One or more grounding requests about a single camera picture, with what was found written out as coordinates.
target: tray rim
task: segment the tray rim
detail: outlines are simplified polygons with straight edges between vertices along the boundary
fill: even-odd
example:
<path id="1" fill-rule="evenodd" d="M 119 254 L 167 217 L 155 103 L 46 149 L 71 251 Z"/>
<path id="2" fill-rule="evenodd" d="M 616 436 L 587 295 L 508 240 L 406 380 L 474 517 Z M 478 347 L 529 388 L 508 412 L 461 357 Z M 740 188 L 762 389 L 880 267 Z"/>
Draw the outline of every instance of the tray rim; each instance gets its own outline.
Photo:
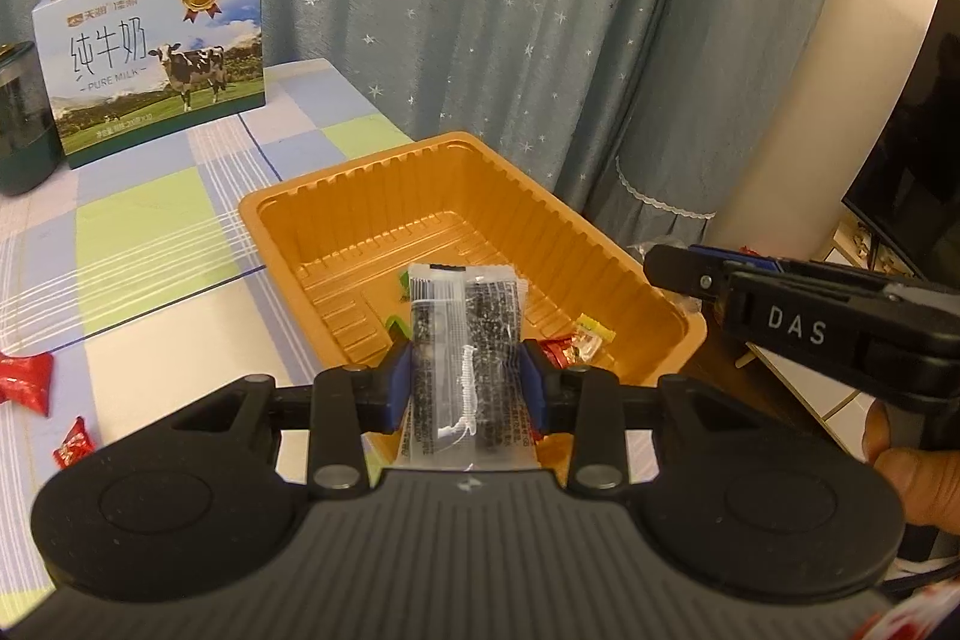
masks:
<path id="1" fill-rule="evenodd" d="M 315 183 L 318 180 L 329 179 L 330 177 L 343 175 L 347 172 L 355 172 L 355 170 L 362 170 L 365 167 L 391 158 L 397 158 L 401 155 L 414 153 L 426 148 L 435 148 L 435 146 L 438 145 L 449 145 L 450 143 L 461 143 L 461 145 L 474 148 L 484 156 L 484 158 L 496 165 L 496 167 L 505 170 L 507 175 L 520 181 L 522 186 L 531 189 L 534 196 L 538 199 L 542 199 L 550 207 L 565 213 L 568 220 L 571 221 L 577 230 L 587 233 L 594 242 L 601 245 L 601 247 L 618 262 L 621 262 L 628 268 L 635 269 L 635 271 L 640 274 L 640 277 L 642 277 L 642 280 L 647 283 L 647 285 L 650 285 L 646 275 L 643 274 L 642 266 L 637 263 L 637 260 L 632 258 L 632 256 L 616 244 L 616 242 L 613 242 L 613 240 L 600 231 L 600 229 L 590 223 L 587 218 L 574 212 L 568 205 L 564 204 L 563 201 L 557 199 L 557 196 L 547 191 L 544 186 L 541 186 L 541 184 L 536 182 L 532 177 L 525 175 L 520 169 L 503 158 L 503 156 L 489 148 L 488 145 L 485 145 L 482 140 L 464 131 L 451 131 L 435 137 L 429 137 L 420 142 L 400 145 L 398 148 L 389 148 L 360 158 L 353 158 L 336 166 L 317 170 L 316 172 L 307 172 L 306 175 L 299 175 L 299 177 L 294 177 L 290 180 L 282 180 L 267 188 L 251 191 L 240 200 L 237 212 L 240 214 L 240 218 L 243 220 L 248 232 L 250 232 L 253 243 L 256 245 L 256 249 L 260 253 L 264 266 L 267 268 L 267 273 L 271 276 L 275 285 L 277 285 L 278 292 L 280 292 L 287 306 L 291 309 L 296 323 L 304 330 L 304 335 L 310 342 L 310 347 L 314 349 L 314 352 L 319 352 L 317 348 L 315 348 L 315 345 L 321 344 L 325 346 L 325 352 L 342 357 L 343 362 L 349 360 L 347 357 L 344 357 L 343 351 L 328 330 L 323 328 L 323 324 L 320 323 L 320 319 L 313 305 L 310 303 L 301 285 L 299 285 L 299 281 L 296 280 L 296 275 L 291 271 L 289 266 L 287 266 L 282 253 L 280 253 L 280 249 L 277 247 L 277 243 L 270 236 L 263 221 L 260 220 L 259 210 L 261 206 L 270 199 L 274 199 L 275 196 L 285 194 L 287 191 L 294 191 L 302 186 Z M 288 290 L 293 290 L 294 295 L 292 297 L 288 295 Z M 683 335 L 683 338 L 674 345 L 664 360 L 656 366 L 653 372 L 647 377 L 635 382 L 635 384 L 640 384 L 640 386 L 653 386 L 660 376 L 679 372 L 707 338 L 707 321 L 704 320 L 702 314 L 685 313 L 665 297 L 664 303 L 673 308 L 682 319 L 685 319 L 686 333 Z M 323 356 L 318 356 L 318 358 L 324 365 L 328 363 Z"/>

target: cow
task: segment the cow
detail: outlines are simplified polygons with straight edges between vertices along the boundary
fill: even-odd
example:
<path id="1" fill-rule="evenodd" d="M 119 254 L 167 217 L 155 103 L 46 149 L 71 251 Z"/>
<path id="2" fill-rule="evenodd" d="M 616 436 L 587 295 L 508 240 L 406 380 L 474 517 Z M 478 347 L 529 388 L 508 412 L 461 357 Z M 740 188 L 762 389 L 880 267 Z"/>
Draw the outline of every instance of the cow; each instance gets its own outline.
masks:
<path id="1" fill-rule="evenodd" d="M 227 73 L 224 71 L 224 49 L 205 47 L 177 52 L 181 45 L 161 44 L 150 50 L 167 73 L 167 82 L 179 92 L 184 102 L 184 111 L 190 109 L 190 91 L 203 85 L 213 88 L 213 102 L 218 100 L 220 90 L 227 90 Z"/>

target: metal screw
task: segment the metal screw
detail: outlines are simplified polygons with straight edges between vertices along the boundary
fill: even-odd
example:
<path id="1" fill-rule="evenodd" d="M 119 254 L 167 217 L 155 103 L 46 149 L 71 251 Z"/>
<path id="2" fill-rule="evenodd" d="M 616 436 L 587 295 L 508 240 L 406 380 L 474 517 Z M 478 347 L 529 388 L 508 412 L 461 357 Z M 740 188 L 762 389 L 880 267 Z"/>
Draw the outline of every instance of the metal screw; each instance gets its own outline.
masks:
<path id="1" fill-rule="evenodd" d="M 604 491 L 623 482 L 623 474 L 609 464 L 588 464 L 577 470 L 577 482 L 587 488 Z"/>
<path id="2" fill-rule="evenodd" d="M 359 480 L 360 473 L 349 464 L 328 464 L 313 473 L 313 482 L 334 491 L 352 488 Z"/>

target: wooden floor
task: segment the wooden floor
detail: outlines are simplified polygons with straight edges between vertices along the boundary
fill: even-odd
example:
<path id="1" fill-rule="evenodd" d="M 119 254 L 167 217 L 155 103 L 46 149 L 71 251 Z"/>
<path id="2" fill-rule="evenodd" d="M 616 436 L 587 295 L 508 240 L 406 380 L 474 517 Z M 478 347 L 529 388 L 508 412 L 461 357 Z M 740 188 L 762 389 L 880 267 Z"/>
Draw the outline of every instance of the wooden floor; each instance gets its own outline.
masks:
<path id="1" fill-rule="evenodd" d="M 819 434 L 832 442 L 800 400 L 760 360 L 753 360 L 742 369 L 733 365 L 747 349 L 742 342 L 723 334 L 708 309 L 704 308 L 707 340 L 683 367 L 683 374 L 706 381 L 795 429 Z"/>

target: orange plastic tray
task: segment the orange plastic tray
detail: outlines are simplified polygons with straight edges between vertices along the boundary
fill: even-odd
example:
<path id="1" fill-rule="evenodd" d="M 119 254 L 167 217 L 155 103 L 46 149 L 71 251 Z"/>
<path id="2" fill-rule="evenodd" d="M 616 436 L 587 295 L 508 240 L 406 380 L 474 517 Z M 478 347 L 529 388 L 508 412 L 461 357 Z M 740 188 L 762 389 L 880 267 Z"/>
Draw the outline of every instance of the orange plastic tray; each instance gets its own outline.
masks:
<path id="1" fill-rule="evenodd" d="M 611 239 L 469 134 L 256 191 L 240 215 L 326 366 L 380 361 L 384 321 L 410 322 L 400 273 L 413 262 L 509 263 L 530 281 L 523 338 L 568 333 L 586 313 L 616 332 L 594 363 L 622 383 L 679 370 L 707 335 Z"/>

